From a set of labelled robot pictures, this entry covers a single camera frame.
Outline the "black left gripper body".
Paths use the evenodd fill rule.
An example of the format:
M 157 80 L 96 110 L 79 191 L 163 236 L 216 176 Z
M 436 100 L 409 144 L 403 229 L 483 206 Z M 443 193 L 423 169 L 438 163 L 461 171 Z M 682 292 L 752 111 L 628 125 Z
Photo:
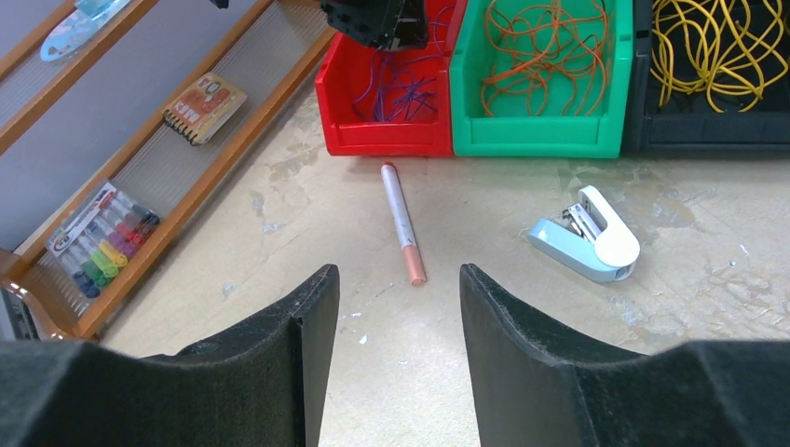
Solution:
M 422 0 L 322 0 L 320 9 L 331 27 L 364 47 L 422 49 L 429 41 Z

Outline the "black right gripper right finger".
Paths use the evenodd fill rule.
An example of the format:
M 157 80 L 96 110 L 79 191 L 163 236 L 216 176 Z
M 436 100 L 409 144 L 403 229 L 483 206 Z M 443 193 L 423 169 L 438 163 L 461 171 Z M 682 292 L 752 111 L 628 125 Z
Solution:
M 459 271 L 484 446 L 785 446 L 789 344 L 693 340 L 643 355 Z

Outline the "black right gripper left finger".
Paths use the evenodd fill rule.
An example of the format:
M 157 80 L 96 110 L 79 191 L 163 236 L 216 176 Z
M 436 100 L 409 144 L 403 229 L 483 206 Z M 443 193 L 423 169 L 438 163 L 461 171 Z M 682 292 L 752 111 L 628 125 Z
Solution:
M 271 305 L 178 353 L 92 342 L 1 345 L 5 446 L 315 446 L 340 299 L 322 266 Z

